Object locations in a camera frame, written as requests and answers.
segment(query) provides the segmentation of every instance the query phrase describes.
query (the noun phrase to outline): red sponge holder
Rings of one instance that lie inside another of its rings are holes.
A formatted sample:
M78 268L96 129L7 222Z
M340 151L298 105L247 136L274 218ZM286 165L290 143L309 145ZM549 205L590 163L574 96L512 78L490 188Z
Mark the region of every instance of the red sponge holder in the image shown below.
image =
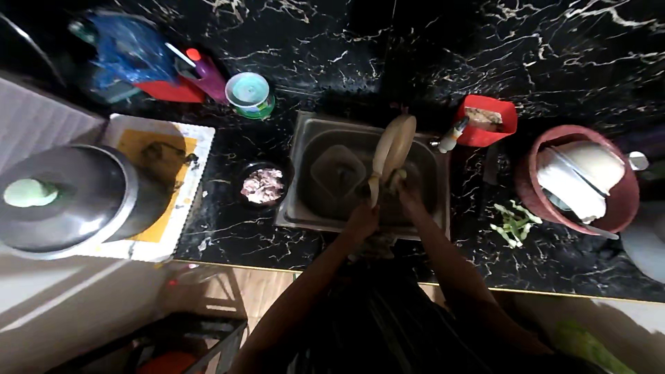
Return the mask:
M460 105L457 114L455 114L455 122L466 115L465 108L478 108L499 113L501 114L503 126L501 132L494 132L468 125L458 138L458 144L486 147L510 134L515 134L515 131L517 131L517 111L512 102L474 94L467 95L462 105Z

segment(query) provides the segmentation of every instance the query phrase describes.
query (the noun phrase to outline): red container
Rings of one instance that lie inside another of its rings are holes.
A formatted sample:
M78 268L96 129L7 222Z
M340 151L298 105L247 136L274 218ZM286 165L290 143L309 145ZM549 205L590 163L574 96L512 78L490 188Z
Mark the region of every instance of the red container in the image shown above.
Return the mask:
M543 188L538 183L536 167L538 151L546 146L558 146L576 140L590 140L598 143L621 157L624 162L626 172L623 178L610 189L610 196L607 196L606 199L607 210L605 215L591 222L591 225L594 227L609 232L619 232L637 214L637 209L640 205L640 188L626 156L611 141L589 128L564 124L551 128L539 136L533 143L529 153L515 167L515 189L517 190L517 195L519 195L519 198L522 199L522 202L530 211L544 220L564 224L584 234L598 235L564 217L550 203L549 199L543 193Z
M500 113L503 122L503 131L486 131L469 124L458 138L458 144L473 147L486 147L510 134L515 134L515 131L517 131L517 111L512 102L474 94L467 95L455 115L455 122L466 115L464 108L478 108Z
M146 91L150 96L166 101L203 102L205 93L195 84L178 76L179 84L167 81L152 81L136 83L134 86Z

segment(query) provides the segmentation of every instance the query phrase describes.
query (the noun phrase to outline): black marble countertop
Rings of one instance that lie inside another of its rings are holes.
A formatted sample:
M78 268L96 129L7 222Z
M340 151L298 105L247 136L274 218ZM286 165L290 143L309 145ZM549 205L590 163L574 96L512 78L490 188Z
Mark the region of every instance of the black marble countertop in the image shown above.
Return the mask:
M489 230L491 208L516 198L511 166L546 128L581 124L608 137L665 122L665 9L649 0L114 0L178 46L194 45L230 74L253 71L276 88L264 121L218 104L133 98L117 112L214 126L213 149L175 257L302 270L333 235L272 225L274 212L243 209L233 176L248 162L288 161L298 110L385 126L392 101L418 130L447 130L459 99L514 102L518 131L497 143L498 186L483 182L487 149L452 156L451 235L499 289L665 302L620 242L545 222L519 249ZM394 248L434 281L418 242Z
M388 102L359 103L293 91L276 92L277 106L270 118L241 118L228 108L208 103L192 111L190 104L145 102L153 118L178 120L217 129L212 151L194 206L174 257L179 260L303 270L336 234L280 228L273 225L275 211L257 212L239 202L238 173L250 162L270 160L286 167L289 143L298 110L323 112L385 126L398 114ZM430 107L412 107L420 130L439 126ZM478 268L489 287L519 291L617 297L665 302L665 286L644 276L622 251L620 242L572 231L560 224L535 226L522 248L510 249L489 223L500 216L494 203L509 206L514 193L511 165L526 152L533 139L554 120L525 120L522 130L497 143L497 186L483 182L486 148L458 146L452 154L451 239ZM423 282L436 282L419 242L399 240L394 247Z

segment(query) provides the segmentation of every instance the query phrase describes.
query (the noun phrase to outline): pot lid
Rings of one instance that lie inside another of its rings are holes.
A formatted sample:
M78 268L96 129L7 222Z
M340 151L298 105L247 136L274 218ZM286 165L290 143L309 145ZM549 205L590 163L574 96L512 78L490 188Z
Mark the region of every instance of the pot lid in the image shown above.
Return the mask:
M30 156L0 175L0 241L29 252L67 249L115 216L125 189L120 165L95 147Z

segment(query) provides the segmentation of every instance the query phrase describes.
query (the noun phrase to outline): person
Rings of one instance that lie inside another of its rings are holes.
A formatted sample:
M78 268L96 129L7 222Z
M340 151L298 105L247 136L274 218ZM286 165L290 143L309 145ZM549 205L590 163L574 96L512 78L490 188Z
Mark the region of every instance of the person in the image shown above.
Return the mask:
M261 318L229 374L596 372L555 355L515 323L419 193L403 184L398 191L451 313L428 298L399 260L347 263L378 229L380 207L361 204Z

